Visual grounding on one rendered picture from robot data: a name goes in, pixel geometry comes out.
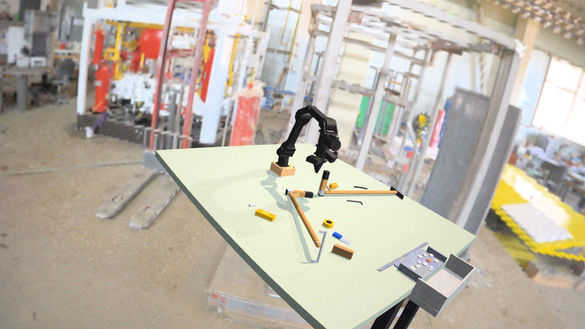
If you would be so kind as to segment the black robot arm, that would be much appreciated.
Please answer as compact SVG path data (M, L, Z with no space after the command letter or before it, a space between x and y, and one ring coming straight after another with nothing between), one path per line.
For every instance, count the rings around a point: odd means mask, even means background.
M303 126L309 123L311 118L315 118L319 122L320 136L318 143L326 145L329 149L324 149L320 158L327 159L330 163L335 162L338 158L338 150L342 146L338 136L338 128L336 121L324 115L316 106L306 106L295 113L295 124L292 128L288 139L281 144L277 149L279 156L276 164L280 167L288 166L289 157L292 158L295 152L295 142L298 139ZM330 151L330 149L332 151Z

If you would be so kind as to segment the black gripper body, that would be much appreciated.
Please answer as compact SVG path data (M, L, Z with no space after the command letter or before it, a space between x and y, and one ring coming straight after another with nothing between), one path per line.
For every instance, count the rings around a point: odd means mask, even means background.
M325 160L325 158L320 157L324 149L328 151L329 148L324 144L320 143L316 144L316 152L314 152L314 155L306 157L306 162L313 163L314 165L319 165L320 163L322 163Z

